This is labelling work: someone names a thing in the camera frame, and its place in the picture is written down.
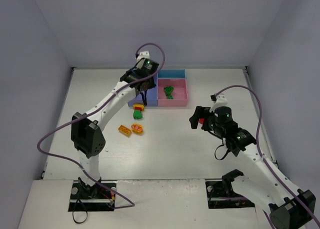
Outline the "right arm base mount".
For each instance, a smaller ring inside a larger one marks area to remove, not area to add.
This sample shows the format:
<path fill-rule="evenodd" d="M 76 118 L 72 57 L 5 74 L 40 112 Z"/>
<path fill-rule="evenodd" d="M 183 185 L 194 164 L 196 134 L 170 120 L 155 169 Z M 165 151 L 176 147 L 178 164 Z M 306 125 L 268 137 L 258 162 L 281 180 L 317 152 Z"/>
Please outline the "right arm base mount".
<path fill-rule="evenodd" d="M 255 204 L 233 191 L 227 192 L 221 179 L 206 179 L 207 205 L 211 210 L 254 208 Z"/>

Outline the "green curved lego brick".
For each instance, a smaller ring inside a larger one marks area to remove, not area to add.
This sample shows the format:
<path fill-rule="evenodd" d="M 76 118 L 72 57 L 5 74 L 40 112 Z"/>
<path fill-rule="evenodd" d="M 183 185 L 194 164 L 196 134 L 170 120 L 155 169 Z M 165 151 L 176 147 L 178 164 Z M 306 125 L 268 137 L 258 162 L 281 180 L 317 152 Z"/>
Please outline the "green curved lego brick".
<path fill-rule="evenodd" d="M 166 86 L 163 88 L 163 91 L 166 96 L 170 96 L 174 91 L 174 87 L 173 86 Z"/>

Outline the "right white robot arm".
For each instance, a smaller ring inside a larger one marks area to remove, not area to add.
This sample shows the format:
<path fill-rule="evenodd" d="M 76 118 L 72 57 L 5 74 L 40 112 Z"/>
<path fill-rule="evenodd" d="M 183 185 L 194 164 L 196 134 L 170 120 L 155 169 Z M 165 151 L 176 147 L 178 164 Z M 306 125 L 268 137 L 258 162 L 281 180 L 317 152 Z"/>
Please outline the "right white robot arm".
<path fill-rule="evenodd" d="M 276 229 L 299 229 L 313 220 L 315 195 L 300 189 L 273 164 L 250 132 L 233 120 L 230 107 L 197 106 L 189 118 L 191 128 L 196 129 L 200 120 L 202 130 L 215 133 L 235 156 L 235 169 L 222 176 L 227 193 L 261 208 Z"/>

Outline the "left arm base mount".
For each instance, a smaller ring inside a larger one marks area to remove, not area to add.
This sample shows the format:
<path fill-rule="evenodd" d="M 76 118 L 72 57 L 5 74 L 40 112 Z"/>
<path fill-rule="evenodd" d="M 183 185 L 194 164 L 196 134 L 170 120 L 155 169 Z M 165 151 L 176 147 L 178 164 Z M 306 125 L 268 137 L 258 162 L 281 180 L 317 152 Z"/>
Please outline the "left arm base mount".
<path fill-rule="evenodd" d="M 89 193 L 78 181 L 73 181 L 68 211 L 69 212 L 113 212 L 116 194 L 97 185 Z"/>

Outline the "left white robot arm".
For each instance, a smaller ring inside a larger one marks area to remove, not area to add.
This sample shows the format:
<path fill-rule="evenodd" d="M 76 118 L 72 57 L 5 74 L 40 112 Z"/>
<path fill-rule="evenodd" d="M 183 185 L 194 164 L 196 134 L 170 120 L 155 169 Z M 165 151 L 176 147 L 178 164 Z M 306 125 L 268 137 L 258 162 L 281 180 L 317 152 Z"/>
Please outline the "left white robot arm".
<path fill-rule="evenodd" d="M 133 69 L 129 69 L 111 92 L 103 98 L 95 107 L 81 114 L 79 112 L 72 119 L 82 116 L 87 118 L 71 125 L 71 141 L 78 152 L 80 164 L 86 173 L 82 174 L 78 181 L 87 190 L 101 181 L 99 172 L 99 154 L 106 145 L 103 130 L 111 118 L 129 101 L 139 94 L 156 86 L 154 78 L 139 81 L 154 74 L 159 64 L 148 58 L 141 58 Z"/>

